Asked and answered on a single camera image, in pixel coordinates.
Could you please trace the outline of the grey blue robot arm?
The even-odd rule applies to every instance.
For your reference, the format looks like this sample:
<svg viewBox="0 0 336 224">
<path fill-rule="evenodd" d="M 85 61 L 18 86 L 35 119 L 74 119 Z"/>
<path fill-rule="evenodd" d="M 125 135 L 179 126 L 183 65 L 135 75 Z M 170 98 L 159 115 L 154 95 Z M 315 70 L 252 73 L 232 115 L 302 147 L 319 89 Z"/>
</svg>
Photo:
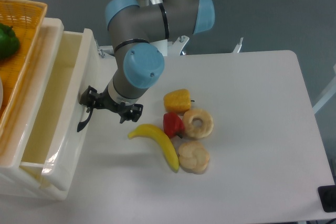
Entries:
<svg viewBox="0 0 336 224">
<path fill-rule="evenodd" d="M 89 114 L 106 109 L 121 122 L 136 122 L 143 110 L 138 99 L 164 69 L 154 42 L 210 30 L 215 22 L 212 0 L 112 0 L 105 8 L 117 70 L 105 90 L 88 87 L 80 104 Z"/>
</svg>

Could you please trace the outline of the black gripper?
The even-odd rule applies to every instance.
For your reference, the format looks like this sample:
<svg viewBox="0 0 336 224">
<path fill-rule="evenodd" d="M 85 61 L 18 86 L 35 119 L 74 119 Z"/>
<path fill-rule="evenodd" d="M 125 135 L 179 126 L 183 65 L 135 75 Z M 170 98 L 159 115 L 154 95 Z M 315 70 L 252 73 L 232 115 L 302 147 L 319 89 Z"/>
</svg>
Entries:
<svg viewBox="0 0 336 224">
<path fill-rule="evenodd" d="M 120 115 L 120 124 L 125 121 L 137 122 L 142 115 L 143 105 L 132 104 L 126 105 L 125 103 L 118 104 L 113 101 L 108 94 L 104 91 L 97 93 L 97 90 L 92 86 L 88 86 L 87 89 L 80 96 L 79 104 L 90 109 L 106 109 L 113 113 Z"/>
</svg>

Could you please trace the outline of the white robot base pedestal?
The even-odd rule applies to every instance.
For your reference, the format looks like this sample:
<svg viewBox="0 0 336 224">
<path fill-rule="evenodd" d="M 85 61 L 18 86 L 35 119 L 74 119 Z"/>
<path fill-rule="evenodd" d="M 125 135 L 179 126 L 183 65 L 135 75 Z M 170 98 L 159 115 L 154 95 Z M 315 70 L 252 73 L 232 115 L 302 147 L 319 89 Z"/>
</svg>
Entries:
<svg viewBox="0 0 336 224">
<path fill-rule="evenodd" d="M 190 37 L 179 36 L 176 41 L 160 40 L 151 42 L 151 45 L 155 46 L 163 56 L 180 56 L 186 55 L 184 48 L 189 42 Z M 97 40 L 95 40 L 98 55 L 101 58 L 114 57 L 114 50 L 112 46 L 99 46 Z"/>
</svg>

